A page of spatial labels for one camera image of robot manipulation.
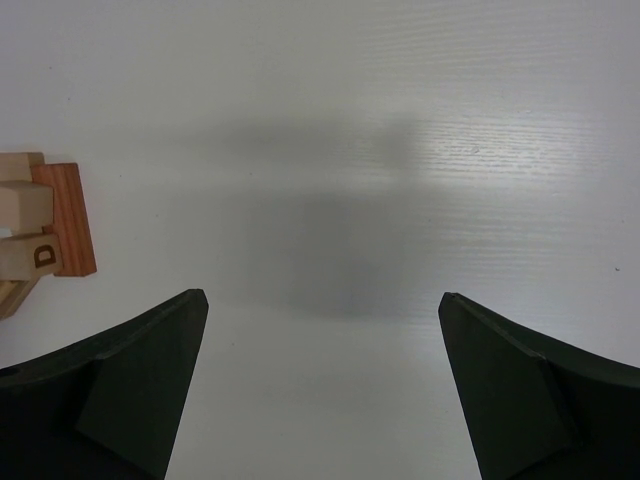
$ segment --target wooden toy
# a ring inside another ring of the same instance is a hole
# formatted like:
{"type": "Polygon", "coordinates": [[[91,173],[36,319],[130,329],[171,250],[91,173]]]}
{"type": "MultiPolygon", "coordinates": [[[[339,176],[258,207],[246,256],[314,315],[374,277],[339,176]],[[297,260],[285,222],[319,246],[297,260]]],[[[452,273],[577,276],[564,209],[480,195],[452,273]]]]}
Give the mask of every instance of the wooden toy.
{"type": "Polygon", "coordinates": [[[6,300],[6,298],[11,294],[13,287],[16,286],[17,282],[12,282],[10,280],[0,280],[0,305],[6,300]]]}
{"type": "Polygon", "coordinates": [[[53,187],[53,224],[45,233],[55,233],[60,241],[63,267],[55,275],[84,277],[97,270],[89,221],[84,204],[80,172],[75,163],[31,167],[33,181],[53,187]]]}
{"type": "Polygon", "coordinates": [[[53,189],[23,180],[0,182],[0,226],[26,230],[53,223],[53,189]]]}
{"type": "Polygon", "coordinates": [[[20,308],[22,302],[27,295],[31,293],[33,287],[38,283],[39,278],[34,278],[33,280],[25,280],[19,282],[12,282],[14,284],[11,289],[11,293],[4,299],[2,303],[0,303],[0,320],[4,320],[5,318],[9,318],[11,315],[16,313],[16,310],[20,308]]]}
{"type": "Polygon", "coordinates": [[[0,181],[31,181],[31,167],[44,164],[40,152],[0,153],[0,181]]]}
{"type": "Polygon", "coordinates": [[[43,275],[96,271],[78,166],[45,165],[37,152],[0,153],[0,320],[43,275]]]}
{"type": "Polygon", "coordinates": [[[54,234],[0,240],[0,280],[32,280],[60,269],[60,245],[54,234]]]}

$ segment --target white table surface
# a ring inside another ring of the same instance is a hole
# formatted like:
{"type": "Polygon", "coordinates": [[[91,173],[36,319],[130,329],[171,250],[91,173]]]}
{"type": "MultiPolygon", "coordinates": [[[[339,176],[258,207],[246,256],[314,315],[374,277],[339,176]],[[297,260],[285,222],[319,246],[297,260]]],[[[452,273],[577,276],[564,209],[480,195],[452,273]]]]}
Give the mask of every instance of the white table surface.
{"type": "Polygon", "coordinates": [[[0,5],[0,150],[80,164],[98,261],[0,366],[203,288],[169,479],[477,480],[459,291],[640,365],[640,3],[0,5]]]}

